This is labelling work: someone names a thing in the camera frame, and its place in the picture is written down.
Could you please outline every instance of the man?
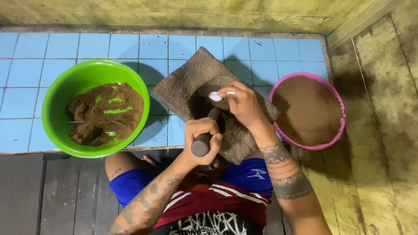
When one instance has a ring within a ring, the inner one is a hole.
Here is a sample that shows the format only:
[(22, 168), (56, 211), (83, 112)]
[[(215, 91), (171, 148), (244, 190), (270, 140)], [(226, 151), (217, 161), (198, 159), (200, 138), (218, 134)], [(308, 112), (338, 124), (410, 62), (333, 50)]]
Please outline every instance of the man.
[[(312, 186), (264, 116), (254, 91), (233, 82), (218, 94), (228, 98), (230, 112), (250, 130), (264, 160), (230, 165), (204, 193), (178, 191), (182, 179), (196, 166), (210, 165), (220, 149), (222, 135), (210, 118), (187, 122), (183, 153), (155, 178), (141, 166), (144, 161), (136, 162), (129, 153), (109, 156), (110, 187), (121, 205), (127, 204), (110, 234), (261, 235), (272, 186), (295, 235), (331, 234)], [(190, 146), (207, 132), (213, 135), (211, 150), (196, 157)]]

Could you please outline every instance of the stained yellow wall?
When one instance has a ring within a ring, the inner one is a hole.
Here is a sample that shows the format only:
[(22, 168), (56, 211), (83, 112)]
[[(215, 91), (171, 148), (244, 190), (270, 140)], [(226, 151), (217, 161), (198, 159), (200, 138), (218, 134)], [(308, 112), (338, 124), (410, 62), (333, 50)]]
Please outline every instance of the stained yellow wall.
[(329, 34), (373, 0), (0, 0), (0, 25), (228, 28)]

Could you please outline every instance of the bare foot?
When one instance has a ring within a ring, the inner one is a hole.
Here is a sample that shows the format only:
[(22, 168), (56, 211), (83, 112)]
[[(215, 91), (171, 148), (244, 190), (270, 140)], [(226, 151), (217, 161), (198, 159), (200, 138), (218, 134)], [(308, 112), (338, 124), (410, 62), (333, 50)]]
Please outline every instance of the bare foot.
[(149, 164), (151, 164), (151, 165), (153, 165), (153, 166), (156, 166), (155, 165), (155, 161), (154, 161), (154, 159), (152, 159), (150, 156), (148, 156), (148, 155), (144, 155), (142, 158), (141, 158), (141, 160), (143, 160), (143, 161), (146, 161), (146, 162), (148, 162)]

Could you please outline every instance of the ground powder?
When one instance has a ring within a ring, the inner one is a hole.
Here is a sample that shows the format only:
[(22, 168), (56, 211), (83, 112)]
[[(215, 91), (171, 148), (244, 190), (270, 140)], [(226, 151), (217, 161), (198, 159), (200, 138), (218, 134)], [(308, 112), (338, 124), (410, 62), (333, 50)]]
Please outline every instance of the ground powder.
[(77, 95), (68, 105), (74, 117), (70, 138), (81, 145), (100, 146), (128, 138), (144, 110), (141, 95), (127, 83), (109, 83)]
[(304, 146), (329, 143), (337, 135), (343, 114), (338, 99), (320, 82), (305, 76), (283, 81), (273, 94), (279, 109), (277, 125)]

